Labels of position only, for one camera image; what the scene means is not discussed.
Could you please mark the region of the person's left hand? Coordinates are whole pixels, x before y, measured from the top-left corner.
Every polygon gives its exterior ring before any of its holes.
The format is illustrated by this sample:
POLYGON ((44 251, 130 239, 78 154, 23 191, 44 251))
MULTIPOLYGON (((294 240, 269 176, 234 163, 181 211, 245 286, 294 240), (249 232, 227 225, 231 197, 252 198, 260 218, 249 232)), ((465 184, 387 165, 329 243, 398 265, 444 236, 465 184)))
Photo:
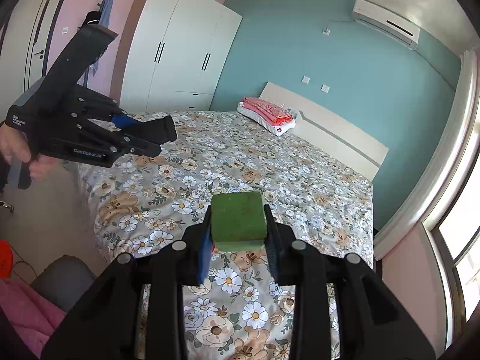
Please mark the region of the person's left hand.
POLYGON ((5 124, 1 125, 0 143, 3 158, 9 164, 13 158, 29 164, 28 169, 33 179, 40 180, 45 178, 59 164, 58 158, 51 158, 43 154, 39 154, 36 159, 32 159, 27 141, 21 132, 5 124))

